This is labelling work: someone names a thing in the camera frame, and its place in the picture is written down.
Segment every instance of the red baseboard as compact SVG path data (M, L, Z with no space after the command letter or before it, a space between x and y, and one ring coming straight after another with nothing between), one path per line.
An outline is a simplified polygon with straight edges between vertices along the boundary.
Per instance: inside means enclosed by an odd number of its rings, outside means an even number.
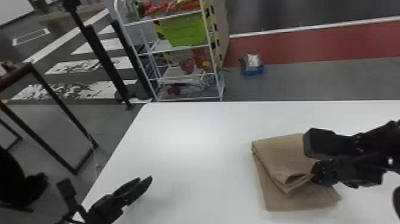
M400 56L400 21L231 38L224 67L247 53L266 64Z

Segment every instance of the white shelving unit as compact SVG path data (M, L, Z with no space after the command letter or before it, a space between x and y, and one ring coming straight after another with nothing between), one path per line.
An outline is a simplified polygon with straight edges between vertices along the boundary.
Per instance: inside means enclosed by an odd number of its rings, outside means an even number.
M118 21L121 24L124 35L128 43L133 46L134 39L142 38L145 51L138 52L133 47L136 54L136 58L139 65L146 76L146 79L151 87L152 93L156 101L185 101L185 100L196 100L196 99L219 99L222 101L223 93L225 89L224 77L218 73L219 68L217 67L216 60L213 54L213 46L211 43L211 37L214 33L214 26L207 25L206 11L210 14L210 9L205 8L205 5L210 7L208 0L198 0L201 8L196 10L185 10L178 11L172 15L157 15L155 17L144 17L139 21L127 22L126 9L122 7L125 5L126 0L115 0L114 8L117 12ZM166 39L157 39L156 41L148 41L145 35L145 31L142 30L141 25L146 23L153 23L155 21L167 20L169 18L175 18L190 14L202 14L203 24L206 30L206 43L195 46L176 46L173 47L170 42ZM140 30L141 36L130 36L128 29L129 27L135 26ZM162 53L179 52L188 49L204 48L210 54L212 71L204 71L195 66L195 70L192 74L187 75L179 65L167 63L160 63L160 55ZM149 64L143 64L143 56L148 57ZM176 95L171 93L168 89L171 85L179 85L180 94Z

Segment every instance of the brown towel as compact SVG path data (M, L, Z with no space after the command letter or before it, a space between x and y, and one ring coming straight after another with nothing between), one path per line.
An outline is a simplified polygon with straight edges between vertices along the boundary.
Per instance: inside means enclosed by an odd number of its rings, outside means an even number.
M333 188L310 182L315 160L304 155L302 136L287 135L252 143L267 210L321 209L340 200Z

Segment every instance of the white table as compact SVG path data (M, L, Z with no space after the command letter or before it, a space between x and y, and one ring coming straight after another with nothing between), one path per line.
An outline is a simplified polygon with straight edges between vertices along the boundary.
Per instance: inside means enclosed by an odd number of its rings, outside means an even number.
M335 186L330 209L268 212L251 156L252 140L310 127L352 135L400 118L400 101L199 102L144 106L85 198L88 209L121 184L148 175L148 192L123 224L399 223L392 192L400 176L374 188Z

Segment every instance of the white floor marking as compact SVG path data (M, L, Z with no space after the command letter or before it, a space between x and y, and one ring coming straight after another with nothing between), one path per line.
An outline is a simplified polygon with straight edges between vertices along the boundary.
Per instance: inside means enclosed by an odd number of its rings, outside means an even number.
M133 66L127 56L111 58L116 69L132 69ZM49 69L45 74L66 74L77 72L88 72L100 69L102 66L97 59L83 60L83 61L68 61L60 62Z
M114 33L114 32L115 32L115 30L114 30L114 28L112 27L112 25L108 25L108 26L106 26L104 29L102 29L102 30L98 33L98 35L107 34L107 33Z
M106 51L123 49L122 43L118 38L101 40L101 44L103 45ZM91 52L93 52L93 50L90 47L89 43L86 42L78 49L76 49L74 52L72 52L72 54L85 54Z
M30 39L28 39L28 40L25 40L25 41L21 41L21 42L18 41L18 39L20 39L20 38L23 38L23 37L28 36L28 35L33 35L34 33L39 33L39 32L42 32L42 34L37 35L37 36L34 36L34 37L32 37L32 38L30 38ZM47 28L44 28L44 29L40 29L40 30L37 30L37 31L34 31L34 32L27 33L27 34L25 34L25 35L22 35L22 36L19 36L19 37L17 37L17 38L14 38L14 39L12 40L12 46L17 46L17 45L20 45L20 44L23 44L23 43L27 43L27 42L29 42L29 41L33 41L33 40L35 40L35 39L37 39L37 38L41 38L42 36L46 36L46 35L49 34L49 33L50 33L50 31L49 31Z
M390 17L382 17L382 18L371 18L366 20L354 20L340 23L328 23L322 25L314 25L314 26L301 26L287 29L277 29L277 30L267 30L260 32L251 32L251 33L238 33L230 35L230 38L245 38L248 36L260 36L260 35L273 35L277 33L290 33L290 32L300 32L306 30L316 30L316 29L327 29L327 28L335 28L335 27L346 27L346 26L359 26L365 24L374 24L374 23L387 23L393 21L400 21L400 16L390 16Z
M108 9L104 9L103 11L97 13L94 15L92 18L88 19L85 22L85 25L90 25L94 24L97 21L99 21L101 18L105 17L108 14ZM37 63L41 59L43 59L45 56L49 55L51 52L55 51L57 48L59 48L61 45L67 43L69 40L74 38L76 35L80 33L80 30L78 27L73 28L70 30L68 33L62 35L60 38L57 40L53 41L53 43L50 43L46 47L42 48L40 51L37 53L33 54L29 58L25 59L24 62L28 63Z
M135 84L137 80L124 80L126 85ZM114 99L116 88L111 81L95 82L87 85L84 83L75 84L51 84L50 87L65 99ZM40 84L29 85L11 100L27 100L27 99L51 99L51 96ZM140 100L131 99L133 104L147 104L152 99Z

